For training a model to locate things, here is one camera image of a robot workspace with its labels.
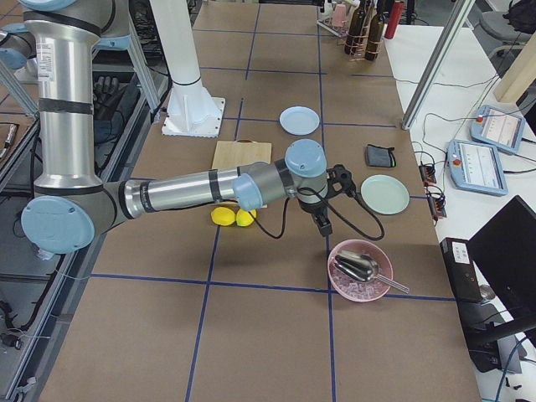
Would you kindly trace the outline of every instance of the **plate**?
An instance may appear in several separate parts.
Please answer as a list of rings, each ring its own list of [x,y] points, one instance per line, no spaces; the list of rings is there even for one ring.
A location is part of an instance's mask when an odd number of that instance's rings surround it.
[[[308,107],[293,106],[281,113],[279,122],[286,132],[295,136],[306,136],[317,129],[320,117]]]
[[[373,211],[384,215],[402,212],[410,203],[410,193],[405,185],[384,174],[367,178],[361,184],[361,195]]]

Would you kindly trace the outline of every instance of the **metal scoop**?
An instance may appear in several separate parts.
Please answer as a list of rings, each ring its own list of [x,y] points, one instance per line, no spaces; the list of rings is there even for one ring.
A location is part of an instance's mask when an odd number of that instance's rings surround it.
[[[341,272],[349,275],[348,271],[351,271],[353,275],[349,276],[357,281],[370,282],[374,279],[378,279],[379,281],[382,281],[383,283],[392,286],[403,293],[410,293],[409,287],[380,274],[378,263],[368,255],[360,255],[351,251],[342,250],[338,255],[335,256],[335,261],[335,266]]]

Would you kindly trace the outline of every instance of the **black device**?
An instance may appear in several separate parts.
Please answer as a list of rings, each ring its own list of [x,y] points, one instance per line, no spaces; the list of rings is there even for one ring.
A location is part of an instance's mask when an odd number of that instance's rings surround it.
[[[452,292],[458,302],[479,303],[482,295],[467,240],[447,237],[441,241],[441,252]]]
[[[467,341],[483,344],[525,332],[536,346],[536,213],[516,195],[471,237],[467,249],[513,317]]]
[[[453,243],[466,248],[458,261]],[[513,335],[525,332],[536,342],[536,213],[517,195],[469,240],[447,238],[441,248],[473,362],[482,372],[504,369],[516,342]],[[478,284],[471,280],[473,263],[512,321],[503,322],[492,305],[482,303]],[[514,359],[508,369],[516,367]]]

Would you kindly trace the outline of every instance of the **wine bottle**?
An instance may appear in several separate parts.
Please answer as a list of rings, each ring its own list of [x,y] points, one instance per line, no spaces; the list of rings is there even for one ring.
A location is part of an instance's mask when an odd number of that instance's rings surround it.
[[[370,21],[368,29],[367,48],[365,49],[365,59],[374,61],[378,57],[379,43],[384,33],[385,16],[384,16],[384,0],[378,0],[376,14]]]
[[[357,43],[356,37],[361,34],[361,30],[363,29],[366,2],[367,0],[361,0],[359,7],[357,7],[352,14],[352,20],[350,21],[350,27],[348,28],[348,36],[346,37],[346,43],[344,44],[344,53],[346,54],[355,53],[353,46]]]

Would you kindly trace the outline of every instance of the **lemon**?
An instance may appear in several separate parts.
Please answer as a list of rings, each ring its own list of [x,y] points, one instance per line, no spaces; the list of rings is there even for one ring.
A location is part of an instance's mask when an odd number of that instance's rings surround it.
[[[257,217],[256,210],[252,209],[250,212],[251,215]],[[251,217],[250,212],[239,209],[236,213],[236,224],[242,227],[251,225],[253,223],[253,218]]]
[[[212,221],[220,226],[229,226],[235,222],[235,212],[226,207],[218,207],[210,213]]]

